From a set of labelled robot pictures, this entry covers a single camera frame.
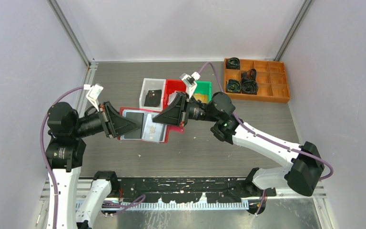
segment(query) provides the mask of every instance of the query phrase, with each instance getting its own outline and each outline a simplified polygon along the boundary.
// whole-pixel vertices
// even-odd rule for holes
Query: plastic bin
[[[165,92],[163,93],[163,108],[168,106],[169,95],[175,91],[186,92],[186,85],[181,80],[166,80]]]
[[[212,93],[213,93],[213,86],[211,85],[210,81],[196,81],[197,87],[194,91],[194,94],[204,94],[208,96],[208,101],[202,101],[203,103],[208,103],[211,100]]]
[[[140,95],[140,108],[151,111],[162,111],[163,110],[163,96],[165,92],[166,80],[165,79],[150,79],[144,78],[141,88]],[[145,97],[150,90],[162,90],[161,103],[157,107],[144,106]]]

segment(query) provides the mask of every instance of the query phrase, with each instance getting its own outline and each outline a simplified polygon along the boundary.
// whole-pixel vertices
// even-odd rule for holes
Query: orange tray
[[[263,102],[287,103],[291,99],[287,74],[283,62],[240,59],[240,70],[227,69],[224,60],[224,92],[231,99],[256,100]],[[257,94],[226,92],[226,83],[230,79],[241,81],[241,73],[256,69]]]

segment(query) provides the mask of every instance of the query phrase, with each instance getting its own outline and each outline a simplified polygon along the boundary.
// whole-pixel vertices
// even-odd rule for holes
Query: black coiled item
[[[236,57],[229,58],[226,61],[226,68],[227,69],[241,69],[241,62]]]
[[[237,80],[228,80],[226,83],[226,92],[230,93],[240,93],[241,92],[241,84]]]
[[[251,69],[241,73],[242,93],[257,94],[259,86],[256,83],[256,70]]]

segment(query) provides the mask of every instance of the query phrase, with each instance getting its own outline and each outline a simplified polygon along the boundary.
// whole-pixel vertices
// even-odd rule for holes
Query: purple cable
[[[263,201],[264,201],[264,198],[265,197],[266,197],[266,190],[263,190],[263,192],[262,192],[262,199],[260,200],[260,205],[257,208],[256,213],[254,214],[256,217],[257,217],[257,214],[259,214],[260,209],[262,209],[262,205],[263,205]]]
[[[61,95],[52,105],[58,103],[61,99],[63,99],[67,95],[71,94],[72,92],[75,92],[75,91],[81,90],[81,89],[83,89],[83,86],[74,88],[70,91],[67,91],[66,93]],[[52,226],[52,228],[56,229],[57,228],[57,214],[58,214],[58,186],[57,186],[57,180],[55,179],[55,176],[52,172],[50,164],[48,163],[47,156],[45,155],[44,137],[43,136],[44,136],[44,127],[45,127],[45,123],[47,122],[47,119],[48,119],[48,114],[46,112],[45,116],[44,116],[44,119],[43,119],[43,123],[41,124],[41,129],[40,129],[40,149],[41,149],[41,154],[43,156],[45,166],[48,170],[48,173],[51,177],[52,184],[53,184],[53,187],[54,187],[54,216],[53,216],[53,222],[52,222],[53,226]]]
[[[209,64],[211,66],[211,68],[213,69],[214,75],[215,75],[215,77],[217,79],[218,86],[220,87],[221,92],[223,92],[224,89],[222,88],[222,85],[221,85],[221,78],[220,78],[218,72],[215,70],[215,67],[214,67],[213,63],[211,63],[210,61],[204,63],[204,65],[200,68],[200,70],[198,71],[198,73],[201,74],[201,72],[204,70],[204,68],[207,66],[207,64]],[[239,122],[239,124],[243,128],[245,128],[245,130],[249,131],[249,133],[251,133],[253,135],[255,134],[255,131],[253,131],[249,127],[245,126],[245,124],[239,119],[238,115],[235,112],[233,113],[233,115],[234,115],[235,119]],[[272,140],[272,139],[270,139],[268,137],[265,137],[263,135],[256,134],[256,136],[259,137],[259,138],[261,138],[261,139],[263,139],[263,140],[265,140],[265,141],[270,142],[273,145],[276,145],[278,147],[281,147],[281,148],[283,148],[285,150],[289,150],[290,149],[290,147],[285,146],[285,145],[283,145],[281,143],[278,143],[278,142],[276,142],[276,141],[274,141],[274,140]],[[312,154],[309,154],[309,153],[303,152],[301,150],[298,150],[298,149],[291,149],[291,151],[296,152],[296,153],[299,153],[299,154],[302,154],[304,156],[308,156],[308,157],[310,157],[310,158],[312,158],[314,160],[317,160],[317,161],[323,163],[324,165],[326,165],[329,168],[329,170],[330,170],[329,173],[326,176],[321,177],[319,180],[327,179],[327,178],[329,178],[329,177],[331,177],[333,175],[333,167],[327,161],[325,161],[325,160],[323,160],[321,158],[318,158],[317,156],[314,156]]]
[[[135,206],[140,205],[142,202],[144,202],[145,197],[146,196],[144,194],[143,195],[140,195],[137,199],[135,199],[129,205],[122,205],[122,204],[113,203],[111,201],[105,201],[104,202],[105,204],[110,204],[110,205],[103,205],[102,207],[105,207],[105,208],[123,208],[123,209],[121,209],[121,210],[119,210],[119,211],[117,211],[116,213],[113,214],[113,215],[118,215],[118,214],[123,213],[128,208],[132,208],[132,207],[135,207]]]

